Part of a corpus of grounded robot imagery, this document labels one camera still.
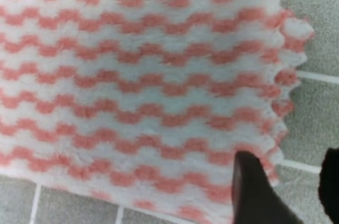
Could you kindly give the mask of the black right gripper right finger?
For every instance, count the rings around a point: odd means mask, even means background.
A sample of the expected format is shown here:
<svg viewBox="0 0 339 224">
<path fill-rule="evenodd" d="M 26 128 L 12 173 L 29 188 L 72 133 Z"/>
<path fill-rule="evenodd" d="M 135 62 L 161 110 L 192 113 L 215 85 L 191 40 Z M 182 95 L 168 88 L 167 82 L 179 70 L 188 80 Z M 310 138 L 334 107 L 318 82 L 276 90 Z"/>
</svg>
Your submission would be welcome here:
<svg viewBox="0 0 339 224">
<path fill-rule="evenodd" d="M 338 224 L 338 148 L 328 148 L 319 173 L 318 197 L 325 214 Z"/>
</svg>

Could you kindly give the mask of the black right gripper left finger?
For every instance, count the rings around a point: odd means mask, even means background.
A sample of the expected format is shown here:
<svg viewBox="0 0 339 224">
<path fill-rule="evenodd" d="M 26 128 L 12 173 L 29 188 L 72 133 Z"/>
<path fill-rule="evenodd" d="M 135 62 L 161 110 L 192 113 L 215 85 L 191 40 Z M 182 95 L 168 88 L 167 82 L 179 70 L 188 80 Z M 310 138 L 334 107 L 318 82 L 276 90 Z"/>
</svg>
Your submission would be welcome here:
<svg viewBox="0 0 339 224">
<path fill-rule="evenodd" d="M 231 198 L 233 223 L 303 223 L 275 193 L 260 159 L 249 151 L 235 154 Z"/>
</svg>

